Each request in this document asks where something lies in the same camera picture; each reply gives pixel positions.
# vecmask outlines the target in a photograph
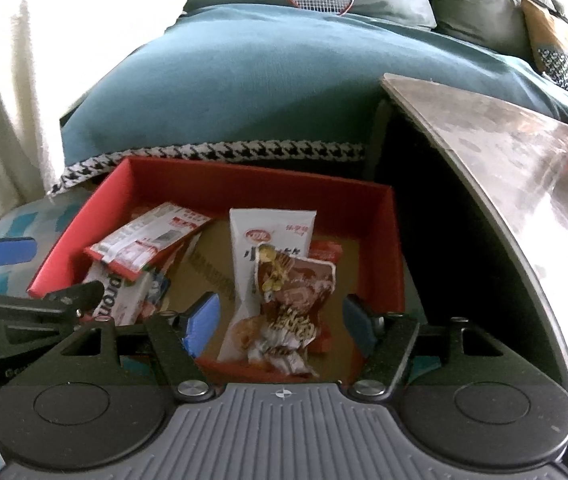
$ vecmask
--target gray ribbed plate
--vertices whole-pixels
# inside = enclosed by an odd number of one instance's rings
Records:
[[[51,473],[12,464],[1,480],[566,480],[557,468],[488,475],[418,449],[383,406],[336,384],[229,384],[177,409],[141,452],[99,470]]]

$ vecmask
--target black and white patterned border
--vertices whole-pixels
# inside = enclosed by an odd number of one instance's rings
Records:
[[[321,140],[249,140],[246,142],[216,142],[211,144],[184,144],[160,146],[92,156],[65,168],[59,182],[52,186],[56,195],[90,180],[110,173],[126,156],[157,156],[188,160],[217,160],[221,162],[250,162],[255,160],[324,160],[329,162],[362,162],[364,144],[350,142],[322,142]]]

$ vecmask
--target blue bedspread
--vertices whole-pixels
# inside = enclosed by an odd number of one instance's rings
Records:
[[[62,129],[66,165],[202,142],[366,143],[385,72],[568,123],[568,92],[523,60],[384,20],[235,4],[180,18],[105,76]]]

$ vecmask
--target glossy table surface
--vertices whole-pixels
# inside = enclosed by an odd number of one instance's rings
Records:
[[[568,388],[568,125],[433,82],[382,86],[478,203],[536,302]]]

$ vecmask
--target silver bolt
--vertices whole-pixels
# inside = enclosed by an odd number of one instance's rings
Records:
[[[208,384],[196,379],[179,383],[177,391],[185,397],[201,397],[208,393]]]
[[[377,397],[386,391],[386,387],[379,381],[364,379],[353,384],[353,391],[363,397]]]

